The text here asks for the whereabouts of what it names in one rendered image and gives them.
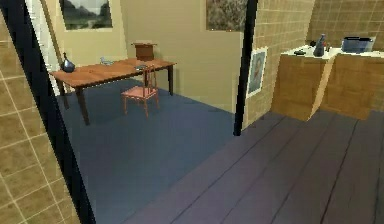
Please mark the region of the red wooden chair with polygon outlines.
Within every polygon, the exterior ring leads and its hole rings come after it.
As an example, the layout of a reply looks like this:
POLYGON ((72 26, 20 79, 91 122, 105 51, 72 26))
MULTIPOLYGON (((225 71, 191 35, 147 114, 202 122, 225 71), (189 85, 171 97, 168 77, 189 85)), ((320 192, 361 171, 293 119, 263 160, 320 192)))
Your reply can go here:
POLYGON ((142 69, 142 84, 136 85, 121 93, 124 114, 128 113, 128 100, 142 102, 145 116, 149 117, 148 103, 151 98, 155 98, 156 106, 159 107, 159 89, 157 85, 157 75, 155 65, 148 65, 142 69))

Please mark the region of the blue portrait framed picture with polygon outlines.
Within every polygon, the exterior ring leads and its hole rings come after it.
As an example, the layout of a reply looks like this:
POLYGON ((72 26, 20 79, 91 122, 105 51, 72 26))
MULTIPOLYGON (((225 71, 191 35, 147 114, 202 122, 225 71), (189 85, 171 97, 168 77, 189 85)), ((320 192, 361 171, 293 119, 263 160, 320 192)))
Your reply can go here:
POLYGON ((267 47, 258 48, 252 51, 248 72, 246 98, 250 98, 261 91, 267 51, 267 47))

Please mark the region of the brown wooden table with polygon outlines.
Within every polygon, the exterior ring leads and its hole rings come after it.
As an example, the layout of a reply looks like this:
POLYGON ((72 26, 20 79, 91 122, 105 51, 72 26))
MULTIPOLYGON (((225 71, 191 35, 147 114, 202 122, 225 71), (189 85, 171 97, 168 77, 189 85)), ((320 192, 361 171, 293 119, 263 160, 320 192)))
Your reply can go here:
POLYGON ((56 80, 60 96, 63 98, 64 106, 66 109, 69 108, 69 104, 65 95, 64 84, 69 85, 75 90, 83 120, 86 125, 89 125, 90 121, 83 90, 85 88, 141 75, 143 71, 137 69, 137 66, 140 65, 153 65, 156 71, 167 70, 169 94, 173 94, 173 67, 176 65, 176 63, 164 61, 162 59, 141 61, 136 58, 128 58, 115 61, 112 65, 86 65, 76 67, 71 73, 66 73, 62 70, 59 70, 50 72, 50 75, 52 75, 56 80))

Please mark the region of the mottled grey framed picture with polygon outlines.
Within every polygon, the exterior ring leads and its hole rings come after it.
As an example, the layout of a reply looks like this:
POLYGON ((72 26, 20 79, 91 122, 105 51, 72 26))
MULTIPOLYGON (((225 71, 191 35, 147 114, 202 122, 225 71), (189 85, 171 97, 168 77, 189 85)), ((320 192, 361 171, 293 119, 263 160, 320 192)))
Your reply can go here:
POLYGON ((247 0, 206 0, 206 28, 243 32, 247 0))

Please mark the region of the dark blue vase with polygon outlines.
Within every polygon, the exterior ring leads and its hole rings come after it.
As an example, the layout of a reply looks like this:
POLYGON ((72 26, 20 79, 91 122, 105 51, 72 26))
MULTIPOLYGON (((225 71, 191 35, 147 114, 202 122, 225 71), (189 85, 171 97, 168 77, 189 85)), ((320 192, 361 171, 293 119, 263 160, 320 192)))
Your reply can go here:
POLYGON ((68 60, 66 53, 63 53, 64 60, 61 64, 61 69, 66 73, 72 73, 75 70, 75 65, 68 60))

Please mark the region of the wooden kitchen counter cabinet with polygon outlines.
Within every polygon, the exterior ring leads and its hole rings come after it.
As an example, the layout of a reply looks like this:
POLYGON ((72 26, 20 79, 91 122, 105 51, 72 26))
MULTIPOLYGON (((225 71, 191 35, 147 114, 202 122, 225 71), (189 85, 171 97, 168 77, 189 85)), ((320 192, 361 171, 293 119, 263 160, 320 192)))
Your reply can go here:
POLYGON ((332 48, 315 57, 307 45, 280 55, 271 110, 302 121, 317 110, 364 120, 384 111, 384 52, 332 48), (295 55, 302 50, 305 55, 295 55))

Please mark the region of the dark grey bottle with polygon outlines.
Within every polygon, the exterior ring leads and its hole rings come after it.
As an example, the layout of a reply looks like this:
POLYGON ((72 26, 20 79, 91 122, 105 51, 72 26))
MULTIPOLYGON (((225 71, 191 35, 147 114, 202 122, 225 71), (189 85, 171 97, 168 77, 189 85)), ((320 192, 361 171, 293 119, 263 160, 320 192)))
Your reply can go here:
POLYGON ((324 42, 325 42, 325 34, 322 34, 318 41, 316 42, 313 55, 315 57, 322 57, 324 55, 324 42))

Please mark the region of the landscape framed picture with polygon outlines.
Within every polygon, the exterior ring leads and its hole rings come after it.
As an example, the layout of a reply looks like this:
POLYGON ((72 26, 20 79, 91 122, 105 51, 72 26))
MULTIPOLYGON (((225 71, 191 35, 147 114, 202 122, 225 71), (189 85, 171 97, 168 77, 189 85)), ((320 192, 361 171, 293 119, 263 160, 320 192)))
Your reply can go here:
POLYGON ((67 30, 112 28, 109 0, 59 0, 67 30))

